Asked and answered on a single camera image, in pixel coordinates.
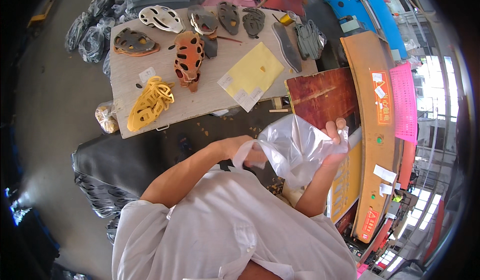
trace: white shirt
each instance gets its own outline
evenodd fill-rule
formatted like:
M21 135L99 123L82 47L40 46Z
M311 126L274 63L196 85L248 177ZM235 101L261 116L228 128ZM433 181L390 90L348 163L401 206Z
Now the white shirt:
M113 279L236 280L250 260L284 280L357 279L329 218L308 218L251 172L230 169L210 169L170 220L165 205L127 204L113 246Z

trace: concrete floor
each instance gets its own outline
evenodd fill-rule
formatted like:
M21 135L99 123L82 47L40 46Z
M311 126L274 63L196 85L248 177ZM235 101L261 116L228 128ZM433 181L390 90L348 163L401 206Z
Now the concrete floor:
M57 0L40 36L28 46L20 62L15 120L24 169L20 202L40 212L60 244L59 264L94 279L111 279L112 245L106 237L108 220L95 214L74 184L70 160L70 154L79 144L101 135L94 111L99 103L112 99L102 63L86 63L77 51L68 54L64 49L65 34L89 2ZM160 133L168 165L174 164L177 155L177 133L186 133L194 150L216 139L243 134L255 136L260 128L283 115L269 113L271 108L271 102L267 101L252 113L242 110L233 120L207 115L171 125ZM272 185L273 171L269 166L257 172L265 186Z

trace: warning sign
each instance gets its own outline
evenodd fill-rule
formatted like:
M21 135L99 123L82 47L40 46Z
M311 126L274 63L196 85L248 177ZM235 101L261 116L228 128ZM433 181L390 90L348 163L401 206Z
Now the warning sign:
M367 212L367 218L365 219L365 223L363 224L362 230L371 235L374 232L375 224L377 223L378 219L378 212L374 210L369 210Z
M379 125L392 124L392 111L390 88L387 82L387 73L385 71L376 71L371 73L373 79L373 90L375 92L375 104L377 105L377 122Z

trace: plastic basket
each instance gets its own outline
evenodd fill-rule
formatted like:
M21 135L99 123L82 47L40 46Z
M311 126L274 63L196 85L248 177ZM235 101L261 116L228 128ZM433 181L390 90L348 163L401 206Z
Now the plastic basket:
M395 106L395 136L417 145L417 98L410 63L390 70Z

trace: tape roll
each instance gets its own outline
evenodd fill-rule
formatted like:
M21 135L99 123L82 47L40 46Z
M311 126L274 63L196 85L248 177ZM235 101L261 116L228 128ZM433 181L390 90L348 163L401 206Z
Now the tape roll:
M293 11L287 11L284 16L280 18L280 23L288 26L297 20L297 15Z

